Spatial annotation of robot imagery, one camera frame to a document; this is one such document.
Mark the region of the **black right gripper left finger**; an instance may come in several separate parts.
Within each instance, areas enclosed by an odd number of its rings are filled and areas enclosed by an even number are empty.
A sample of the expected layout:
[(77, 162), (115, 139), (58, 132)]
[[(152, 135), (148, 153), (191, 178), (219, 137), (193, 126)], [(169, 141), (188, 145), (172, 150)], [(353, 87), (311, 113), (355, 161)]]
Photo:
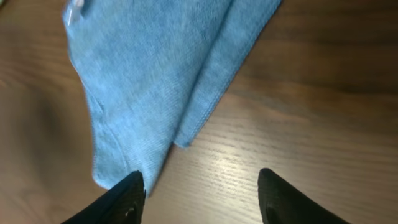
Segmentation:
[(143, 176), (137, 170), (62, 224), (141, 224), (145, 199)]

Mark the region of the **blue microfiber cloth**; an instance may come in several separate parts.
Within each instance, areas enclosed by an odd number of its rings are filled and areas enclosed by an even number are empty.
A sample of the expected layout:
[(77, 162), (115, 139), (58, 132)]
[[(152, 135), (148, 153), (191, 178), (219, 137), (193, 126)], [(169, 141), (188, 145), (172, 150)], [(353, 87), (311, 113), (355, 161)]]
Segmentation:
[(279, 0), (84, 0), (63, 13), (93, 135), (93, 179), (138, 170), (150, 192), (171, 145), (206, 123)]

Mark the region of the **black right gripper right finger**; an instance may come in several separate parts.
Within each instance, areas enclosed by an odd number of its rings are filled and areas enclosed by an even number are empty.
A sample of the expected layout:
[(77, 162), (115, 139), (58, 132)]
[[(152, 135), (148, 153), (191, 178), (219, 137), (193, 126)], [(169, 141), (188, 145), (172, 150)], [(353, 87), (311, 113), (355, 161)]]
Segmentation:
[(257, 184), (264, 224), (348, 224), (271, 169), (260, 170)]

